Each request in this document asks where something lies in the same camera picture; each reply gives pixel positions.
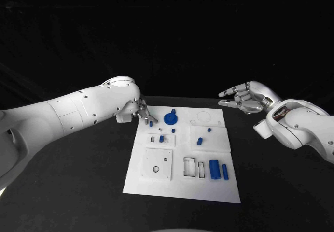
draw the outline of blue object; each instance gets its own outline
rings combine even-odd
[[[174,125],[177,123],[177,115],[176,115],[176,110],[171,110],[171,113],[166,114],[164,116],[164,122],[168,125]]]
[[[200,146],[203,142],[203,138],[199,138],[197,145]]]
[[[225,180],[227,180],[229,179],[229,174],[227,174],[226,164],[222,165],[222,169],[223,169]]]
[[[217,163],[217,160],[210,160],[209,161],[209,166],[210,166],[210,178],[213,180],[219,180],[222,177],[220,177],[220,170],[219,170],[219,163]]]

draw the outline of robotic hand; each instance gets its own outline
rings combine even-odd
[[[0,190],[13,182],[37,151],[55,140],[117,116],[157,123],[134,79],[118,76],[59,98],[0,111]]]
[[[266,119],[253,129],[263,139],[272,135],[291,149],[310,145],[321,157],[334,163],[334,116],[304,100],[278,97],[275,92],[259,82],[251,81],[235,86],[219,97],[235,94],[233,100],[220,100],[219,105],[239,108],[246,114],[262,110]]]

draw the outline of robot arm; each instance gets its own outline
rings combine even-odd
[[[0,111],[0,190],[52,141],[114,116],[118,123],[131,122],[134,116],[157,123],[138,86],[127,76],[45,102]]]
[[[227,89],[219,97],[235,94],[233,100],[220,100],[219,105],[239,108],[246,114],[262,110],[266,119],[253,129],[263,139],[272,135],[291,149],[310,145],[321,157],[334,163],[334,116],[308,101],[285,100],[259,82],[251,81]]]

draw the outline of white board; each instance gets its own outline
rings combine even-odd
[[[151,115],[158,119],[158,123],[150,127],[144,124],[144,121],[140,120],[127,171],[124,193],[240,203],[233,162],[230,152],[227,152],[230,151],[230,144],[227,143],[229,140],[226,141],[229,136],[225,129],[222,109],[166,106],[148,106],[147,108]],[[176,109],[179,121],[174,125],[167,125],[164,123],[164,115],[171,112],[171,109]],[[215,133],[210,132],[210,135],[204,135],[207,137],[203,140],[202,146],[199,146],[200,148],[196,147],[196,149],[191,150],[191,137],[196,138],[199,134],[204,132],[207,133],[207,127],[212,128],[212,132]],[[164,140],[163,143],[151,143],[151,134],[158,136],[163,135],[164,138],[170,138],[170,136],[173,136],[174,140],[168,140],[171,141],[170,144],[167,144],[167,140]],[[207,146],[213,145],[215,151],[210,151]],[[173,151],[170,181],[158,178],[141,178],[145,148]],[[196,177],[184,176],[184,158],[194,158]],[[223,178],[212,180],[209,170],[210,160],[219,161],[222,176],[222,164],[226,164],[229,180],[225,180]],[[203,162],[204,165],[204,179],[199,178],[199,162]]]

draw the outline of black table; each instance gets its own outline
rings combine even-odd
[[[147,97],[158,106],[220,108],[217,99]],[[333,231],[334,165],[252,129],[265,113],[223,108],[240,204],[122,194],[137,120],[115,118],[35,155],[0,199],[4,232]]]

